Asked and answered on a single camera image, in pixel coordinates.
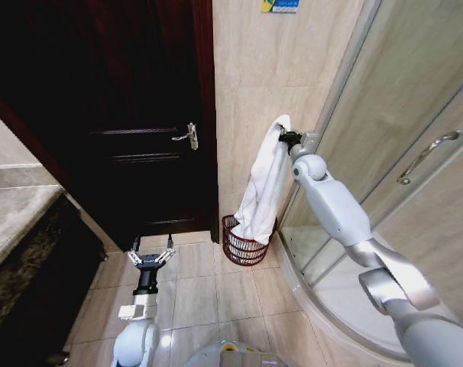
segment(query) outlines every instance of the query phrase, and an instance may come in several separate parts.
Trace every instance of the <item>ceramic floor tile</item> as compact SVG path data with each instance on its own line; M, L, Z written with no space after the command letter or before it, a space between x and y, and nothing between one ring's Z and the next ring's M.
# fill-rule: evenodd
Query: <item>ceramic floor tile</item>
M99 264L99 267L97 268L96 275L94 275L94 278L92 279L92 283L91 283L91 286L89 287L89 289L96 288L97 283L99 281L99 278L101 277L102 268L104 267L104 264L105 264L105 261L101 261L101 263Z
M168 235L149 235L141 238L140 249L152 247L167 247ZM172 234L174 245L188 243L211 242L209 231Z
M96 340L70 346L67 367L108 367L112 362L114 339Z
M261 305L251 271L216 275L219 321L261 316Z
M261 352L270 352L263 317L220 323L220 339L243 342Z
M96 288L137 284L139 274L139 270L131 263L126 254L109 254L108 260L102 267Z
M222 245L213 245L214 257L215 257L215 273L235 273L238 271L250 271L249 266L240 266L233 263L229 258L226 257L223 252Z
M219 341L219 325L202 325L173 330L170 367L183 367L202 346Z
M173 328L218 321L215 276L177 280Z
M115 338L126 325L125 321L118 319L119 307L131 304L133 288L133 285L123 285L93 290L73 341L81 343Z
M160 331L160 342L154 354L152 367L169 367L172 330Z
M66 338L65 344L71 344L75 338L75 335L77 334L77 331L79 331L80 324L83 321L84 315L86 314L87 308L89 306L92 293L93 290L89 289L89 291L86 294L86 298L84 298L82 306L80 307L79 313L77 314L77 318L72 325L72 329L70 330L69 336Z
M214 246L217 245L213 245L211 242L179 246L178 278L214 274Z
M301 310L280 268L254 270L253 274L264 315Z
M160 330L172 329L176 281L159 281L157 287L157 323Z
M327 366L304 312L266 316L265 324L272 353L292 359L299 367Z
M274 251L273 246L269 245L264 259L257 265L252 266L252 269L277 268L278 266L279 262L277 261L276 252Z

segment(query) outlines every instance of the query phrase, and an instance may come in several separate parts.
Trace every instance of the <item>wire basket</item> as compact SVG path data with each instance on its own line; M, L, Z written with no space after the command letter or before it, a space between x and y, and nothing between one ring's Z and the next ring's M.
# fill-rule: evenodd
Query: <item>wire basket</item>
M232 233L232 228L238 224L234 216L224 216L223 224L223 252L237 265L252 266L262 261L269 248L270 240L276 230L277 219L266 245L253 239L243 239Z

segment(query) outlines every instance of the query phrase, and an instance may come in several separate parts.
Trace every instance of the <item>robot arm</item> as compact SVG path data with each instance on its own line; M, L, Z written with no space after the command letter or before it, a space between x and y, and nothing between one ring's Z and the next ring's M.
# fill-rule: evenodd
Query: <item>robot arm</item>
M463 366L463 328L421 310L439 303L423 274L404 256L382 246L371 233L366 212L345 185L328 172L325 161L312 153L316 135L283 132L293 176L306 192L323 229L339 241L352 260L375 268L359 275L364 292L377 310L394 321L397 335L419 367Z

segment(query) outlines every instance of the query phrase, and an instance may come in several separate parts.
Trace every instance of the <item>door handle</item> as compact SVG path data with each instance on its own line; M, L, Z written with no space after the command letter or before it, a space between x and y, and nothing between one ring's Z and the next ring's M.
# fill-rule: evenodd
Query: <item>door handle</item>
M408 178L408 175L411 174L413 170L420 163L422 163L422 161L425 158L427 158L430 153L434 151L435 148L437 148L440 144L442 144L446 140L456 140L457 138L459 138L459 133L457 131L452 131L434 140L432 143L430 143L430 145L427 148L422 150L422 153L420 153L419 156L415 158L415 160L401 174L401 176L398 177L397 182L402 185L407 185L410 182L412 182L411 179Z
M179 141L189 138L189 140L191 141L191 149L196 151L198 149L198 135L196 132L196 125L190 122L189 124L187 124L187 130L187 134L182 136L173 136L172 140Z

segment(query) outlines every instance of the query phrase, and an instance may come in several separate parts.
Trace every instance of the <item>wall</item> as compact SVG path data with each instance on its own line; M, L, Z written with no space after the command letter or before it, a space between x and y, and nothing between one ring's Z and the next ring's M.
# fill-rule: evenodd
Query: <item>wall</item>
M238 209L277 116L315 128L363 1L301 1L294 15L260 3L213 0L220 216ZM284 197L291 183L288 172Z
M36 163L38 160L0 119L0 165Z
M0 188L57 184L0 119Z

